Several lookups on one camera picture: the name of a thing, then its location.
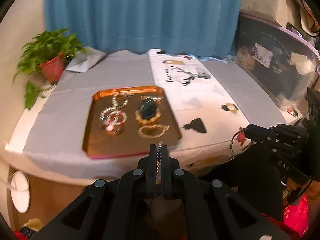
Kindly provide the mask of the white printed table runner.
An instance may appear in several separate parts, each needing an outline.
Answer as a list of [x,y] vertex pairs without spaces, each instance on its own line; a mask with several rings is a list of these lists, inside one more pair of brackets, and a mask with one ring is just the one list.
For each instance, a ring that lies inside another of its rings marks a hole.
[[214,75],[194,56],[148,52],[155,85],[164,89],[182,134],[171,156],[191,171],[219,165],[244,152],[249,122]]

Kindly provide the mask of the dark storage box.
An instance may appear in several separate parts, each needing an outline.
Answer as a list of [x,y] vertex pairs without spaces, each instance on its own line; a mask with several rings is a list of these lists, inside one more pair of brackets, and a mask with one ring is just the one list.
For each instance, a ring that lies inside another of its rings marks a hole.
[[253,16],[239,17],[235,62],[283,111],[298,106],[319,76],[319,53],[309,42]]

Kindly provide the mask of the orange metal tray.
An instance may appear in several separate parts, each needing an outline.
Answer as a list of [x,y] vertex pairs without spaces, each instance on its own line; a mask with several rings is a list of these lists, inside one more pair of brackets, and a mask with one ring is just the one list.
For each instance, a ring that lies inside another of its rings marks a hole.
[[[129,102],[123,109],[127,114],[127,120],[121,126],[119,133],[109,135],[100,121],[100,114],[104,109],[112,106],[112,97],[117,92],[130,94]],[[136,110],[142,104],[142,96],[162,98],[158,106],[161,116],[156,122],[160,125],[168,125],[169,130],[158,139],[145,139],[138,135],[140,124],[136,121]],[[100,90],[92,97],[82,149],[91,159],[113,159],[147,154],[150,145],[157,144],[159,141],[163,141],[168,149],[174,150],[181,139],[179,125],[163,88],[138,86],[107,89]]]

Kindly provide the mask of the grey tablecloth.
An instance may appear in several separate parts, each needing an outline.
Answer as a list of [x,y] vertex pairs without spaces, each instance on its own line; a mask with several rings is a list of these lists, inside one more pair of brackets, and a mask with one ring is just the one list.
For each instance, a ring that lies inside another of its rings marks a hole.
[[[287,124],[281,110],[241,67],[232,61],[200,60],[229,93],[249,124],[265,128]],[[82,141],[93,95],[103,89],[155,85],[148,54],[119,51],[84,73],[66,72],[47,99],[25,111],[6,144],[14,165],[31,161],[36,168],[76,179],[116,178],[136,165],[137,157],[96,159],[85,155]]]

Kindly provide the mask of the white round lamp base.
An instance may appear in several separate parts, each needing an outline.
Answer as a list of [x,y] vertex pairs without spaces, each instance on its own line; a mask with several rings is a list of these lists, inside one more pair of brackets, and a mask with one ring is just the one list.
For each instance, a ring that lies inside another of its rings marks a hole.
[[10,190],[11,200],[19,213],[26,213],[30,205],[30,182],[22,171],[16,171],[11,176]]

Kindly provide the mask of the blue curtain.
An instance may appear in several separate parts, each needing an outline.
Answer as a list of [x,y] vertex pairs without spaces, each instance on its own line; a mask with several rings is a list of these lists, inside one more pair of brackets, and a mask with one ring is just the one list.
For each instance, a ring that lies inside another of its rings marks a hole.
[[224,58],[233,51],[241,0],[44,0],[46,28],[68,29],[100,51]]

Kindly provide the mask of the beige fabric storage box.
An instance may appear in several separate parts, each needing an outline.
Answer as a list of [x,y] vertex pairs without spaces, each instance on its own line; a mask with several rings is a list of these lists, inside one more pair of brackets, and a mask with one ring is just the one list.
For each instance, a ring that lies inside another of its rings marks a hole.
[[285,27],[300,26],[300,10],[296,0],[241,0],[240,12]]

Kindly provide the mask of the red plant pot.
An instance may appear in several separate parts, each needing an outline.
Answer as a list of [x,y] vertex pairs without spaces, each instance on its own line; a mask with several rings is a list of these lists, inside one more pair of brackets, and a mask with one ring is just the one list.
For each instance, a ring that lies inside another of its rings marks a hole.
[[51,83],[55,84],[59,81],[62,72],[65,70],[64,57],[62,54],[57,55],[52,60],[39,65],[45,79]]

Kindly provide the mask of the green potted plant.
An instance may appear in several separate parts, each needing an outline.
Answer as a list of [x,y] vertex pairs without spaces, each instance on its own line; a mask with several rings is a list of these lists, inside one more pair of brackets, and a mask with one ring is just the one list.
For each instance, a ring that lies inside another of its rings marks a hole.
[[57,84],[57,82],[51,84],[45,79],[39,65],[62,54],[66,68],[67,64],[79,53],[87,53],[87,48],[80,42],[75,33],[65,35],[67,30],[67,28],[46,30],[34,36],[30,42],[22,47],[23,54],[12,80],[15,81],[20,74],[41,75],[44,78],[44,84],[41,86],[35,85],[32,81],[27,82],[24,94],[25,109],[32,109],[37,99],[45,98],[45,92],[51,90]]

